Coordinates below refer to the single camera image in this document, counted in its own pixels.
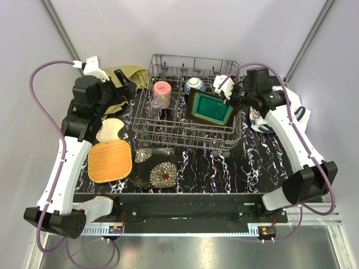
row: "patterned cup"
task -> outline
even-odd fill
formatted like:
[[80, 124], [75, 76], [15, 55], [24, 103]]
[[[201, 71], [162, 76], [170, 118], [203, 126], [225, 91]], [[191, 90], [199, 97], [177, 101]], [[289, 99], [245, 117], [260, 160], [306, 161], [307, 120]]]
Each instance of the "patterned cup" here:
[[197, 77], [190, 78], [189, 80], [186, 81], [185, 86], [183, 88], [185, 94], [190, 94], [191, 88], [200, 91], [206, 90], [206, 86], [204, 85], [203, 81]]

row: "floral plate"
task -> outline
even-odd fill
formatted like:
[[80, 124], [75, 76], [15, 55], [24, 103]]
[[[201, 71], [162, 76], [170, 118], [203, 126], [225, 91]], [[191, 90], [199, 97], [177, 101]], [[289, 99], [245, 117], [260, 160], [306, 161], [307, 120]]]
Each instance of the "floral plate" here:
[[176, 185], [177, 158], [174, 148], [139, 149], [134, 159], [134, 182], [138, 188]]

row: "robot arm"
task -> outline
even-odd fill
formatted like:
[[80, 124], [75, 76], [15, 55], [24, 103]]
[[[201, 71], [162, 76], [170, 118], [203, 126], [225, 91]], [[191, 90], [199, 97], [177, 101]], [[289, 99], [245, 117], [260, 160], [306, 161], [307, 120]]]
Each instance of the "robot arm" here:
[[[326, 162], [305, 133], [299, 130], [305, 144], [312, 152], [308, 156], [306, 148], [289, 121], [284, 92], [273, 91], [267, 68], [249, 69], [247, 76], [250, 88], [240, 90], [237, 94], [233, 91], [236, 86], [231, 79], [219, 89], [219, 85], [226, 76], [217, 76], [214, 81], [215, 93], [220, 94], [225, 103], [237, 110], [241, 110], [243, 106], [253, 106], [279, 137], [293, 171], [280, 188], [262, 196], [257, 205], [257, 214], [259, 216], [270, 215], [279, 208], [296, 205], [327, 194], [328, 188], [324, 178], [311, 158], [314, 157], [320, 162], [331, 184], [338, 171], [336, 164], [333, 161]], [[291, 113], [292, 121], [299, 126], [293, 111]]]
[[[74, 61], [74, 66], [82, 68], [83, 64]], [[100, 69], [96, 56], [86, 60], [84, 74], [75, 81], [72, 89], [73, 100], [66, 118], [62, 121], [61, 132], [67, 145], [66, 159], [42, 223], [42, 230], [70, 238], [79, 237], [85, 225], [99, 217], [119, 215], [121, 208], [118, 197], [110, 194], [96, 196], [75, 205], [72, 201], [82, 165], [102, 126], [102, 116], [110, 106], [131, 99], [136, 94], [136, 85], [129, 81], [120, 69], [116, 70], [115, 74], [123, 86], [116, 88], [111, 78]], [[29, 207], [24, 213], [24, 219], [35, 227], [38, 226], [41, 212], [48, 204], [47, 199], [59, 164], [63, 161], [61, 156], [62, 140], [59, 141], [57, 158], [44, 193], [36, 207]]]

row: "metal wire rack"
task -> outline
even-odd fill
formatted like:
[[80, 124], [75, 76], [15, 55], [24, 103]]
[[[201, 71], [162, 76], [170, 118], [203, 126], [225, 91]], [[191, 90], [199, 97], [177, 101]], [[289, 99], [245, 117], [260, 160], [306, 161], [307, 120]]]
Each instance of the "metal wire rack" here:
[[[218, 127], [199, 124], [186, 119], [187, 105], [183, 86], [191, 77], [203, 80], [212, 90], [217, 75], [228, 75], [239, 66], [235, 61], [154, 54], [149, 67], [152, 83], [167, 81], [172, 86], [171, 103], [162, 117], [150, 118], [147, 110], [152, 89], [143, 89], [137, 109], [131, 116], [132, 130], [143, 146], [185, 146], [209, 150], [229, 151], [241, 139], [241, 114], [234, 117], [233, 126]], [[232, 77], [239, 82], [237, 73]]]

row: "gray floor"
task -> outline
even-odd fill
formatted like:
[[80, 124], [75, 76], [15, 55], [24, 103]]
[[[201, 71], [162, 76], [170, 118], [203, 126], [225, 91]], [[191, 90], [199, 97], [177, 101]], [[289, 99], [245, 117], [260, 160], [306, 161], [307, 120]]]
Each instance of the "gray floor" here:
[[[286, 226], [278, 230], [278, 238], [289, 232]], [[82, 236], [69, 241], [71, 253], [94, 239]], [[58, 241], [58, 236], [50, 236], [47, 248]], [[244, 243], [233, 238], [125, 236], [116, 244], [121, 256], [118, 259], [116, 254], [108, 268], [339, 268], [328, 231], [322, 226], [302, 226], [295, 237], [275, 244]], [[96, 242], [74, 259], [82, 266], [93, 268], [105, 264], [111, 254], [110, 245]], [[44, 255], [40, 268], [76, 267], [67, 259], [62, 246], [55, 253]]]

